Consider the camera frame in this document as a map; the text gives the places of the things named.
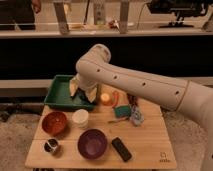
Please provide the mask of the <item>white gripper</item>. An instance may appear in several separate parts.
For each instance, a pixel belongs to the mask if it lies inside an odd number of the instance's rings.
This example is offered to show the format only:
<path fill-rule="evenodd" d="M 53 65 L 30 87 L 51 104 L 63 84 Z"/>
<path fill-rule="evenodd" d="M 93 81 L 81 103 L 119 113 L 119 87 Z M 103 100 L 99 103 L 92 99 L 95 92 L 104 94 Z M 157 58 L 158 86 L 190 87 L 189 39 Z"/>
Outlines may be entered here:
<path fill-rule="evenodd" d="M 71 97 L 75 96 L 78 87 L 86 93 L 87 99 L 90 103 L 95 101 L 97 94 L 97 83 L 95 81 L 77 74 L 76 78 L 72 78 L 70 80 L 69 89 Z"/>

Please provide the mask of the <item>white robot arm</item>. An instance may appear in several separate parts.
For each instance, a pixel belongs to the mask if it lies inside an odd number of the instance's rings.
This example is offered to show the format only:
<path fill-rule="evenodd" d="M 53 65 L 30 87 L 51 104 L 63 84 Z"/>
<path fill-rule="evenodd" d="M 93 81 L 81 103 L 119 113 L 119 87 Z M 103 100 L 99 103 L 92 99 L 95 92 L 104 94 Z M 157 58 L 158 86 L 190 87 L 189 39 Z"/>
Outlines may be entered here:
<path fill-rule="evenodd" d="M 200 171 L 213 171 L 213 88 L 190 80 L 117 67 L 109 63 L 110 59 L 110 50 L 105 45 L 92 46 L 76 63 L 77 74 L 70 81 L 70 95 L 81 89 L 93 102 L 97 84 L 104 83 L 180 112 L 207 132 Z"/>

